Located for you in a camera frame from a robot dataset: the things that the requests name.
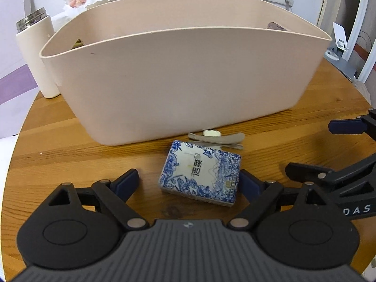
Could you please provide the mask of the white wardrobe shelf unit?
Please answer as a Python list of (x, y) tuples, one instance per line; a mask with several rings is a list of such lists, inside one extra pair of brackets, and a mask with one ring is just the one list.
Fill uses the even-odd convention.
[(349, 50), (342, 58), (356, 69), (355, 79), (363, 83), (375, 71), (375, 38), (366, 28), (374, 6), (375, 0), (323, 0), (317, 22), (318, 27), (333, 36), (331, 44), (333, 22), (343, 26)]

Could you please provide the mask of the blue white tissue pack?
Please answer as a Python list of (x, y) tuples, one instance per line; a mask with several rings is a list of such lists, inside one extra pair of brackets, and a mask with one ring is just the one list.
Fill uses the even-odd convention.
[(174, 140), (159, 178), (165, 192), (232, 206), (236, 201), (241, 156)]

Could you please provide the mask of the cream thermos bottle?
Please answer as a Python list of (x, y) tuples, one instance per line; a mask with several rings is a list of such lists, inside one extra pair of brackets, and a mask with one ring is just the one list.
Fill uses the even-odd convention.
[(57, 97), (60, 92), (39, 56), (41, 49), (54, 35), (50, 16), (45, 8), (40, 8), (19, 20), (16, 26), (17, 45), (40, 92), (47, 99)]

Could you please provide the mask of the beige plastic storage bin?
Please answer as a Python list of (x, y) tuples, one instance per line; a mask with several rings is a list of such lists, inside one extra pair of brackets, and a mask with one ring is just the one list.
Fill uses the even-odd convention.
[(40, 57), (88, 135), (112, 146), (287, 110), (330, 42), (261, 0), (118, 0), (66, 23)]

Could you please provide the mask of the beige grey cloth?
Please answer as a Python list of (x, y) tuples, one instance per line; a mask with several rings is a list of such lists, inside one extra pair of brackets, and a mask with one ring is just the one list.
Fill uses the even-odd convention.
[(353, 84), (357, 91), (366, 99), (366, 101), (372, 105), (372, 98), (371, 94), (369, 93), (368, 89), (366, 88), (366, 85), (363, 82), (360, 82), (359, 80), (355, 79), (353, 81)]

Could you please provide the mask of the white phone stand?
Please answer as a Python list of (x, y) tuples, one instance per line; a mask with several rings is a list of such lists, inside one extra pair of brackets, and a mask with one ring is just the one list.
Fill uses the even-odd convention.
[(327, 48), (324, 56), (327, 59), (338, 61), (344, 52), (349, 50), (343, 26), (333, 22), (334, 42)]

